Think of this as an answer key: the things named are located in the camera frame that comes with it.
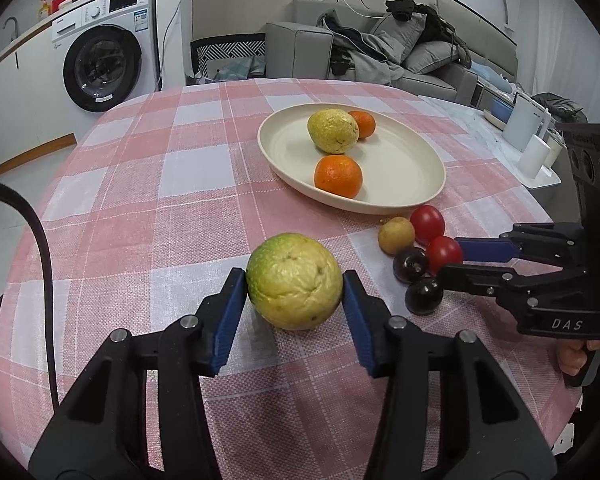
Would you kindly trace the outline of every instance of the sofa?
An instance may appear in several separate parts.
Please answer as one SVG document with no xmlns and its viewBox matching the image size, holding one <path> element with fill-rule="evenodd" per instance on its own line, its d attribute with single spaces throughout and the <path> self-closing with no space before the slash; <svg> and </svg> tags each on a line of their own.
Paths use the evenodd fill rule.
<svg viewBox="0 0 600 480">
<path fill-rule="evenodd" d="M 442 18 L 451 23 L 458 36 L 471 51 L 472 60 L 486 64 L 514 82 L 518 70 L 516 44 L 486 20 L 454 0 L 433 0 Z M 361 32 L 369 32 L 385 12 L 356 9 L 362 17 L 345 4 L 323 0 L 294 0 L 291 22 L 273 22 L 266 25 L 267 77 L 298 79 L 349 79 L 355 72 L 349 70 L 336 77 L 331 72 L 329 59 L 333 35 L 329 30 L 316 27 L 318 17 L 327 10 L 336 9 L 342 25 Z M 477 85 L 477 75 L 454 62 L 433 72 L 419 75 L 406 72 L 394 86 L 414 95 L 426 95 L 469 105 Z"/>
</svg>

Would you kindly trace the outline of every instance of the pillow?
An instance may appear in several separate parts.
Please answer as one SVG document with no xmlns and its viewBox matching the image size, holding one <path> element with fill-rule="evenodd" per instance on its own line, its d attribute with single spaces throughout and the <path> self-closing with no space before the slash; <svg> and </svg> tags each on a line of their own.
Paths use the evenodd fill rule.
<svg viewBox="0 0 600 480">
<path fill-rule="evenodd" d="M 510 94 L 511 92 L 513 92 L 513 89 L 511 88 L 511 83 L 504 79 L 490 66 L 481 65 L 480 63 L 476 63 L 475 61 L 473 61 L 471 63 L 470 70 L 474 74 L 479 75 L 485 81 L 491 83 L 495 88 L 504 92 L 505 94 Z"/>
<path fill-rule="evenodd" d="M 400 63 L 402 63 L 413 50 L 424 30 L 426 21 L 427 15 L 419 12 L 414 12 L 408 22 L 399 22 L 392 15 L 387 14 L 377 21 L 370 34 L 377 36 L 378 32 L 384 30 L 389 36 L 400 41 L 404 45 L 404 52 L 400 58 Z"/>
<path fill-rule="evenodd" d="M 460 59 L 458 47 L 446 41 L 420 43 L 411 51 L 402 66 L 414 74 L 428 74 L 433 70 Z"/>
</svg>

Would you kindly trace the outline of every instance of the human hand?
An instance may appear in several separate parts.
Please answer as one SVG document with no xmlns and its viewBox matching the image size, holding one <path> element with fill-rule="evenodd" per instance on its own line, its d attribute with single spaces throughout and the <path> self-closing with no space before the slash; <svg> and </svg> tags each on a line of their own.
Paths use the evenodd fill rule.
<svg viewBox="0 0 600 480">
<path fill-rule="evenodd" d="M 600 341 L 580 341 L 577 339 L 558 339 L 557 356 L 560 370 L 570 376 L 576 376 L 587 363 L 584 345 L 589 350 L 600 350 Z"/>
</svg>

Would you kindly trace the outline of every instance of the tiled floor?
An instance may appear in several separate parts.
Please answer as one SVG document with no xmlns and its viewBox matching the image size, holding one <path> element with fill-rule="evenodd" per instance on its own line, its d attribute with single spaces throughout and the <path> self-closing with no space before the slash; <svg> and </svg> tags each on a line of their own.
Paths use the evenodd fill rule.
<svg viewBox="0 0 600 480">
<path fill-rule="evenodd" d="M 74 146 L 45 155 L 1 176 L 0 182 L 15 189 L 33 206 L 42 198 L 46 187 L 64 163 Z M 4 293 L 6 277 L 19 239 L 24 219 L 11 207 L 0 203 L 0 296 Z"/>
</svg>

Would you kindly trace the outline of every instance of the cabinet door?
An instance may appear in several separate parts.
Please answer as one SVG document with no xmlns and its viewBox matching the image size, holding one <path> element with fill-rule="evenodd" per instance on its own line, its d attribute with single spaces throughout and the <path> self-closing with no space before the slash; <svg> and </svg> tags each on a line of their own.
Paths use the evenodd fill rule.
<svg viewBox="0 0 600 480">
<path fill-rule="evenodd" d="M 51 43 L 51 28 L 43 30 L 17 49 L 23 109 L 28 127 L 38 143 L 72 133 L 68 111 L 74 104 L 64 88 L 64 59 Z"/>
<path fill-rule="evenodd" d="M 39 144 L 20 91 L 16 53 L 0 62 L 0 164 Z"/>
</svg>

